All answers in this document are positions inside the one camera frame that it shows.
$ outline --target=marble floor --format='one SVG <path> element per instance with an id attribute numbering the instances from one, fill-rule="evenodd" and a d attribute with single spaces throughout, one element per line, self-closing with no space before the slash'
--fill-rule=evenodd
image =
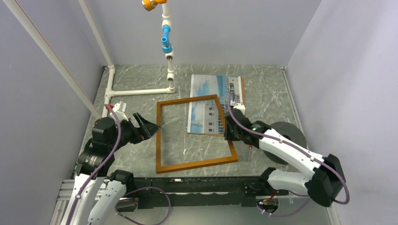
<path id="1" fill-rule="evenodd" d="M 165 65 L 122 65 L 116 66 L 113 90 L 142 90 L 168 87 Z M 176 66 L 176 93 L 113 97 L 111 104 L 127 103 L 128 117 L 135 112 L 156 123 L 156 104 L 190 95 L 191 75 L 242 76 L 245 79 L 246 116 L 252 121 L 261 120 L 267 124 L 286 121 L 297 126 L 291 100 L 279 66 L 268 65 L 178 65 Z M 99 84 L 95 107 L 102 112 L 104 92 L 108 80 L 105 70 Z M 230 156 L 227 142 L 220 136 L 195 135 L 187 133 L 188 104 L 163 107 L 162 111 L 162 165 L 173 165 L 210 158 Z M 90 121 L 84 143 L 91 137 L 95 118 Z M 116 169 L 134 173 L 135 177 L 198 177 L 198 176 L 252 176 L 260 175 L 268 167 L 296 172 L 294 167 L 278 165 L 269 160 L 263 151 L 252 149 L 249 161 L 249 147 L 234 142 L 239 158 L 236 163 L 191 169 L 179 172 L 156 174 L 156 137 L 142 143 L 128 144 L 115 153 L 115 162 L 109 173 Z"/>

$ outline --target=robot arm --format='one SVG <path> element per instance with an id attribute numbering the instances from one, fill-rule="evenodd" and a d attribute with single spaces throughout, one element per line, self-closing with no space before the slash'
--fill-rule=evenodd
<path id="1" fill-rule="evenodd" d="M 226 140 L 243 141 L 248 145 L 253 145 L 279 158 L 279 161 L 285 161 L 291 164 L 301 172 L 282 172 L 273 167 L 269 167 L 259 177 L 262 188 L 269 192 L 283 189 L 301 195 L 309 195 L 316 203 L 324 207 L 329 207 L 342 189 L 343 184 L 335 174 L 322 166 L 319 162 L 325 163 L 333 168 L 345 180 L 343 169 L 338 158 L 331 154 L 328 157 L 324 157 L 320 154 L 311 152 L 284 138 L 270 125 L 262 121 L 251 123 L 249 119 L 244 116 L 244 105 L 231 105 L 234 105 L 231 112 L 241 125 L 249 130 L 265 134 L 270 138 L 247 132 L 238 126 L 228 113 L 225 117 L 227 126 L 224 137 Z M 297 148 L 305 151 L 310 157 L 298 151 Z"/>
<path id="2" fill-rule="evenodd" d="M 137 120 L 139 127 L 134 127 L 131 120 L 124 115 L 124 110 L 120 110 L 120 108 L 124 108 L 123 105 L 116 104 L 115 106 L 112 115 L 117 116 L 121 124 L 121 138 L 116 150 L 128 143 L 136 144 L 147 140 L 160 130 L 160 126 L 145 120 L 138 113 L 134 113 L 133 116 Z M 114 117 L 104 117 L 95 121 L 94 128 L 92 129 L 92 138 L 88 140 L 84 151 L 77 159 L 75 184 L 61 225 L 103 224 L 105 218 L 114 210 L 119 199 L 127 192 L 136 189 L 132 173 L 116 170 L 109 177 L 110 182 L 107 185 L 105 193 L 93 207 L 95 196 L 115 160 L 114 156 L 111 156 L 105 162 L 112 148 L 116 145 L 115 140 L 119 132 L 114 119 Z M 91 173 L 102 163 L 105 163 L 104 166 L 101 167 L 98 173 L 84 187 L 84 183 L 89 179 Z M 83 190 L 79 196 L 78 192 L 82 188 Z"/>

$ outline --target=wooden picture frame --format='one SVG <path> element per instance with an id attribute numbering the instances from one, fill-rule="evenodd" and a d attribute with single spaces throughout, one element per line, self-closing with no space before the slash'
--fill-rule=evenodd
<path id="1" fill-rule="evenodd" d="M 224 112 L 222 111 L 221 104 L 220 104 L 220 101 L 218 100 L 217 95 L 207 95 L 207 96 L 199 96 L 199 97 L 192 97 L 192 98 L 188 97 L 188 98 L 181 98 L 181 99 L 174 99 L 174 100 L 169 100 L 169 101 L 158 102 L 156 123 L 160 126 L 162 125 L 162 121 L 161 121 L 162 106 L 176 105 L 176 104 L 189 103 L 189 102 L 207 101 L 207 100 L 215 101 L 215 104 L 217 106 L 217 109 L 218 109 L 218 112 L 220 115 L 222 126 L 225 129 L 226 128 L 225 116 L 224 116 Z M 231 156 L 229 156 L 229 157 L 214 158 L 214 159 L 207 159 L 207 160 L 196 161 L 196 162 L 162 166 L 161 165 L 161 130 L 160 130 L 156 134 L 156 173 L 168 173 L 168 172 L 201 168 L 201 167 L 212 166 L 212 165 L 235 163 L 238 161 L 237 154 L 235 152 L 235 147 L 234 147 L 232 141 L 228 141 L 228 145 L 229 145 L 230 151 L 231 151 Z"/>
<path id="2" fill-rule="evenodd" d="M 242 95 L 242 100 L 243 100 L 243 104 L 245 105 L 245 79 L 243 77 L 240 77 L 240 83 L 242 85 L 242 94 L 241 94 Z M 212 136 L 224 137 L 224 134 L 194 133 L 194 132 L 188 132 L 188 133 L 189 134 L 195 134 L 195 135 L 212 135 Z"/>

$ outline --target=printed picture of building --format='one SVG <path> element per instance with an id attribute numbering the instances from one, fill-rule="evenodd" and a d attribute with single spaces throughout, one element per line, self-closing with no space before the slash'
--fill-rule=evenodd
<path id="1" fill-rule="evenodd" d="M 222 112 L 227 112 L 230 93 L 235 94 L 235 101 L 242 102 L 240 96 L 240 77 L 223 75 L 192 75 L 191 97 L 216 94 Z M 224 128 L 214 101 L 190 103 L 188 118 L 189 133 L 223 134 Z"/>

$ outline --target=white wall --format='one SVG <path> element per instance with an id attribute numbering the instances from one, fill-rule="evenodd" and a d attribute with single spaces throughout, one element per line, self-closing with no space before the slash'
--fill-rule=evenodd
<path id="1" fill-rule="evenodd" d="M 310 148 L 342 162 L 344 225 L 398 221 L 397 24 L 396 0 L 323 0 L 288 64 Z"/>
<path id="2" fill-rule="evenodd" d="M 86 94 L 102 68 L 64 1 L 20 0 Z M 0 1 L 0 224 L 49 224 L 89 111 Z"/>
<path id="3" fill-rule="evenodd" d="M 76 1 L 69 0 L 98 48 Z M 147 12 L 140 0 L 86 2 L 115 64 L 166 63 L 161 6 Z M 170 0 L 175 63 L 286 65 L 320 2 Z"/>

